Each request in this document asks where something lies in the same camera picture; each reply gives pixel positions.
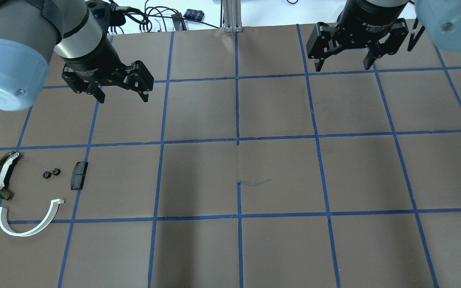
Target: screw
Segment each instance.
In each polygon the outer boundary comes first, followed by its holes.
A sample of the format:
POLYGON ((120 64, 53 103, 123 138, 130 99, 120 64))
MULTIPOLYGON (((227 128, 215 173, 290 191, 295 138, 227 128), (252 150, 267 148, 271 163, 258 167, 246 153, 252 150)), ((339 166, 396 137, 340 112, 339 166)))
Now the screw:
POLYGON ((54 168, 53 171, 51 171, 51 173, 55 176, 58 176, 60 175, 60 173, 62 173, 62 170, 59 170, 59 168, 54 168))

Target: white curved object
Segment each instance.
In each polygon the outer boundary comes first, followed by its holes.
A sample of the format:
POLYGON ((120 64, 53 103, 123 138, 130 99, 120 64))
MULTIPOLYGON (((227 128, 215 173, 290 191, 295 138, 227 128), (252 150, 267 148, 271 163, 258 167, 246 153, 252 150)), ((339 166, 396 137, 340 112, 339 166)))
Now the white curved object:
POLYGON ((38 224, 35 228, 31 229, 28 232, 17 233, 13 231, 10 226, 8 225, 7 221, 7 213, 8 209, 4 207, 0 207, 0 227, 1 229, 8 235, 11 236, 18 236, 18 237, 28 237, 31 235, 35 235, 38 232, 44 230, 51 221, 53 221, 56 212, 58 211, 58 205, 64 203, 65 201, 62 199, 55 199, 51 200, 51 205, 49 206, 49 211, 46 214, 46 217, 40 224, 38 224))

